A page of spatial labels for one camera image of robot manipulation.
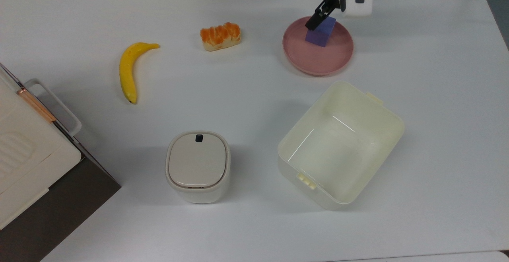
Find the table surface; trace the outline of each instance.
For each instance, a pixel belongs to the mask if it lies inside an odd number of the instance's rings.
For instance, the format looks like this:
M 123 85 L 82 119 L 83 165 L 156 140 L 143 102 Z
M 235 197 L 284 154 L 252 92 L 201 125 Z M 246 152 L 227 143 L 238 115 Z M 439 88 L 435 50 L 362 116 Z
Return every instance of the table surface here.
M 509 258 L 501 252 L 474 252 L 410 256 L 397 258 L 378 258 L 369 260 L 349 260 L 344 262 L 508 262 Z
M 315 78 L 282 35 L 322 0 L 0 0 L 0 59 L 42 79 L 82 120 L 78 139 L 122 189 L 45 261 L 330 261 L 509 249 L 509 52 L 486 0 L 375 0 L 343 19 L 354 56 Z M 238 23 L 206 52 L 199 30 Z M 135 65 L 138 104 L 118 62 Z M 277 169 L 278 142 L 334 81 L 385 102 L 405 134 L 358 198 L 325 211 Z M 171 139 L 217 132 L 231 186 L 184 202 L 164 174 Z

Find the purple cube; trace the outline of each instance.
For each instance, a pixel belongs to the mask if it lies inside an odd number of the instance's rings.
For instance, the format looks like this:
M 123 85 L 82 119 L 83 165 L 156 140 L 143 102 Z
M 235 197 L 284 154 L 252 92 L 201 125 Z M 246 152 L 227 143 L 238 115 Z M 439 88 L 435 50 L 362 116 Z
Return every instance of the purple cube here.
M 329 41 L 329 37 L 335 23 L 336 19 L 334 17 L 327 16 L 327 19 L 324 19 L 324 21 L 322 21 L 315 30 L 307 31 L 306 41 L 317 46 L 325 47 L 327 45 L 327 41 Z

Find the yellow banana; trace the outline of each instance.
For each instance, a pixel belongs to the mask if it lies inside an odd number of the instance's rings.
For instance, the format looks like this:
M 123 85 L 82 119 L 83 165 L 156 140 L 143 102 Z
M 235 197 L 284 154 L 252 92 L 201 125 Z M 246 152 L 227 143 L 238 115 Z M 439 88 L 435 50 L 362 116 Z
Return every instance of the yellow banana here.
M 132 77 L 132 70 L 136 59 L 148 50 L 159 48 L 157 43 L 135 43 L 129 46 L 120 58 L 120 85 L 122 92 L 129 102 L 136 104 L 137 94 L 134 79 Z

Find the white box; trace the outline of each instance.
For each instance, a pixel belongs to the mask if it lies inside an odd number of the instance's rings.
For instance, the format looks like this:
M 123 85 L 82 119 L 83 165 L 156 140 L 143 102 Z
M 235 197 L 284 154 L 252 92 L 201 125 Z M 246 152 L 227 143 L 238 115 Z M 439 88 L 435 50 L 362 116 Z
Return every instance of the white box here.
M 280 142 L 280 172 L 327 210 L 349 204 L 405 129 L 382 104 L 350 83 L 333 83 Z

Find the lid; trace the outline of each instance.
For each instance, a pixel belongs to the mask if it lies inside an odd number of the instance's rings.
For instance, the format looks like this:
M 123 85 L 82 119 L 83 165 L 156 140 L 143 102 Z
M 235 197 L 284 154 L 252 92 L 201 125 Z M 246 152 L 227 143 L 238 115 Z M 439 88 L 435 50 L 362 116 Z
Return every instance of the lid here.
M 206 188 L 222 179 L 226 162 L 226 147 L 221 139 L 212 134 L 191 133 L 173 143 L 168 174 L 178 186 Z

